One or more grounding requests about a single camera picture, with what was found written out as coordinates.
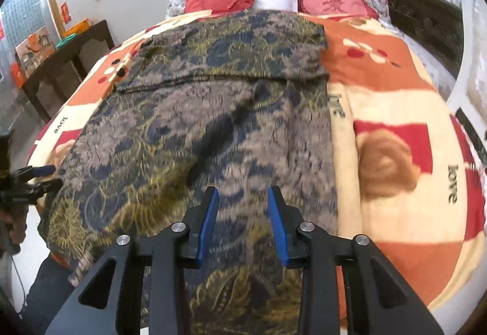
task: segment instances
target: human hand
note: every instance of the human hand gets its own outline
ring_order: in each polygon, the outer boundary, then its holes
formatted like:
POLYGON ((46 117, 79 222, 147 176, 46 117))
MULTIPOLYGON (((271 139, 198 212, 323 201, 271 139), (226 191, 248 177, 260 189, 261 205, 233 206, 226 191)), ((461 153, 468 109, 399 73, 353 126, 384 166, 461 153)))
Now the human hand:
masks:
POLYGON ((4 221, 12 229, 9 232, 13 244, 20 244, 25 239, 25 230, 27 229, 28 205, 19 205, 13 213, 7 213, 0 209, 0 221, 4 221))

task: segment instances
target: glass block window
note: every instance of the glass block window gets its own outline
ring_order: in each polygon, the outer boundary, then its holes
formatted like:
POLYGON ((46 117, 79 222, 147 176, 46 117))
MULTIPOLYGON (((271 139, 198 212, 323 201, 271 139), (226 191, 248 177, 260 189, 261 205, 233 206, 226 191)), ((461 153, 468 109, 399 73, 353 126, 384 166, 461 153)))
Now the glass block window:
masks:
POLYGON ((5 36, 12 49, 45 26, 40 0, 5 0, 0 10, 5 36))

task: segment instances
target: patterned blanket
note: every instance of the patterned blanket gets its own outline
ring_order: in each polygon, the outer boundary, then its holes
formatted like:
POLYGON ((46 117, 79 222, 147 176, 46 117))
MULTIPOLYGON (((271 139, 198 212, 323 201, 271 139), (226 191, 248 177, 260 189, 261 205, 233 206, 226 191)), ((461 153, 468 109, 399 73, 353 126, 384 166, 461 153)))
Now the patterned blanket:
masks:
POLYGON ((224 332, 235 323, 244 333, 293 333, 300 277, 275 261, 263 211, 262 192, 276 180, 289 202, 331 233, 371 236, 430 309, 446 302, 484 254, 485 173, 416 55, 372 20, 262 13, 260 21, 194 22, 210 14, 166 20, 103 57, 33 147, 29 164, 54 163, 67 183, 40 208, 40 233, 73 268, 72 282, 121 230, 157 233, 215 184, 228 206, 219 214, 211 251, 224 260, 211 260, 201 276, 188 279, 199 332, 224 332), (304 18, 324 27, 321 40, 304 18), (269 33, 279 37, 281 51, 269 33), (201 45, 189 44, 194 37, 201 45), (293 57, 299 45, 305 52, 293 57), (316 65, 319 46, 327 46, 320 63, 330 74, 328 88, 320 82, 326 72, 316 65), (287 58, 289 67, 275 68, 277 58, 287 58), (306 69, 314 72, 306 75, 306 69), (185 104, 201 115, 189 119, 185 104), (331 124, 323 111, 328 107, 331 124), (236 123, 242 111, 245 122, 236 123), (222 141, 214 151, 201 150, 212 147, 207 133, 222 141), (205 168, 193 171, 201 157, 205 168), (155 168, 162 177, 151 179, 155 168), (138 179, 129 180, 128 169, 138 169, 138 179), (189 187, 178 184, 182 175, 192 177, 189 187), (114 189, 120 185, 123 194, 114 189), (169 190, 169 203, 154 210, 153 198, 169 190), (249 315, 254 324, 244 326, 249 315))

